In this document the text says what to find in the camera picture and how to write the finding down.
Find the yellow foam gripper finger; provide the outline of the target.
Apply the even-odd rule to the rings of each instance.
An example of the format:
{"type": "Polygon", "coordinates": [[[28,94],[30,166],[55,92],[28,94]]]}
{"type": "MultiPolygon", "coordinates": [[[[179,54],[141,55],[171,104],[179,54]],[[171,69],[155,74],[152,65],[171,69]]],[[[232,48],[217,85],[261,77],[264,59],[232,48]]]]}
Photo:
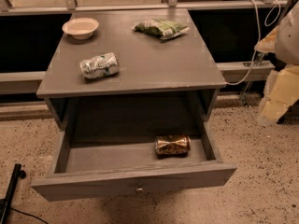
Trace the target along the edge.
{"type": "Polygon", "coordinates": [[[287,64],[279,72],[272,70],[264,86],[257,122],[262,126],[275,124],[298,100],[299,65],[287,64]]]}

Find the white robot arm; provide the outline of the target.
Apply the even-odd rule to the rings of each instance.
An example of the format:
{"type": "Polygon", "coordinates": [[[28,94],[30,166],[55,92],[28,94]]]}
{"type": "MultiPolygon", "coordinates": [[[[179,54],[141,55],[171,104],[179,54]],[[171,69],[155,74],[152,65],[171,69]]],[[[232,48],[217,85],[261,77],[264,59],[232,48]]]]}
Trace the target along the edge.
{"type": "Polygon", "coordinates": [[[279,72],[270,72],[260,102],[258,122],[272,125],[299,101],[299,1],[254,49],[274,53],[286,64],[279,72]]]}

